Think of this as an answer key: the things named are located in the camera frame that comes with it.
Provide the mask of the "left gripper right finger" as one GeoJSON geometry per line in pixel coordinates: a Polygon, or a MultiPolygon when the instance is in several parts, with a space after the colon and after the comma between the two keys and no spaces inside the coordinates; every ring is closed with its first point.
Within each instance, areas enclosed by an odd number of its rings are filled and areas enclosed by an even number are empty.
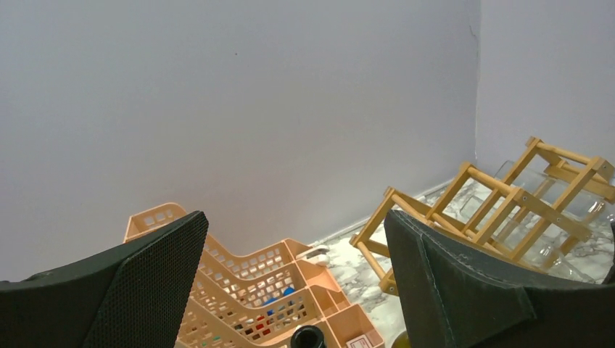
{"type": "Polygon", "coordinates": [[[412,347],[612,347],[614,285],[500,260],[400,210],[384,230],[412,347]]]}

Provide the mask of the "clear glass bottle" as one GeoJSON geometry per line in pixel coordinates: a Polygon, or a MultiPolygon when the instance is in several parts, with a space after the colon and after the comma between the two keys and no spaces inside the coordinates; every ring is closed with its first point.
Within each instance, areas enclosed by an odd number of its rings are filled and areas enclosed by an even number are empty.
{"type": "MultiPolygon", "coordinates": [[[[552,205],[568,185],[565,181],[526,169],[515,179],[512,186],[519,186],[544,203],[552,205]]],[[[486,186],[474,179],[464,185],[464,190],[466,187],[468,191],[462,195],[463,198],[455,201],[460,205],[458,217],[463,222],[469,221],[490,194],[486,186]]],[[[493,235],[497,243],[503,244],[511,251],[540,221],[540,217],[533,212],[528,212],[523,218],[516,217],[520,209],[514,207],[493,235]]],[[[614,204],[589,191],[581,190],[564,208],[562,214],[589,228],[592,232],[589,239],[577,242],[570,252],[564,254],[564,242],[569,235],[552,224],[521,261],[551,276],[585,283],[603,283],[614,264],[614,234],[611,228],[611,223],[614,223],[614,204]]]]}

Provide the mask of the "wooden wine rack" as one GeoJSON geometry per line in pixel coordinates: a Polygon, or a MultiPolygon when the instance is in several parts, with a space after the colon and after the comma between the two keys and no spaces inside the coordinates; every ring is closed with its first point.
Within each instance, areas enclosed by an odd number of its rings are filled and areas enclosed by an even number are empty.
{"type": "Polygon", "coordinates": [[[398,189],[388,188],[379,207],[363,229],[351,238],[350,243],[360,251],[377,275],[381,290],[392,295],[398,293],[394,273],[383,269],[379,261],[381,257],[389,256],[388,244],[373,238],[390,210],[403,211],[436,231],[446,236],[455,236],[499,259],[546,273],[521,259],[552,224],[569,235],[564,242],[564,254],[570,252],[577,242],[589,239],[592,234],[589,228],[562,214],[581,190],[614,204],[614,166],[602,157],[584,156],[532,137],[520,158],[506,162],[495,175],[489,175],[471,163],[463,163],[457,176],[432,203],[425,199],[415,199],[398,189]],[[565,181],[568,186],[552,205],[546,204],[521,187],[512,186],[526,169],[565,181]],[[469,221],[463,222],[458,217],[460,205],[455,201],[463,198],[462,195],[468,191],[468,187],[464,190],[464,185],[469,184],[471,179],[486,186],[490,194],[469,221]],[[516,217],[524,218],[528,212],[533,212],[540,217],[540,221],[511,251],[497,243],[493,235],[514,207],[521,208],[516,217]]]}

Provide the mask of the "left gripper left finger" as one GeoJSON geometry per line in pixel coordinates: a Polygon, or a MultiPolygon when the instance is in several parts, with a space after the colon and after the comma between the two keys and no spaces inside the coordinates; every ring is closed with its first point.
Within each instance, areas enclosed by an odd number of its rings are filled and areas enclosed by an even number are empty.
{"type": "Polygon", "coordinates": [[[3,347],[173,347],[209,223],[191,212],[86,259],[1,282],[3,347]]]}

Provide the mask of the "dark green wine bottle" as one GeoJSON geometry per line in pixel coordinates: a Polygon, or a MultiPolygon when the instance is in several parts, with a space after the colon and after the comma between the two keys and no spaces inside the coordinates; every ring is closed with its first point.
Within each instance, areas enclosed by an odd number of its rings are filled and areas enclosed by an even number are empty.
{"type": "Polygon", "coordinates": [[[300,326],[290,339],[291,348],[327,348],[323,331],[313,325],[300,326]]]}

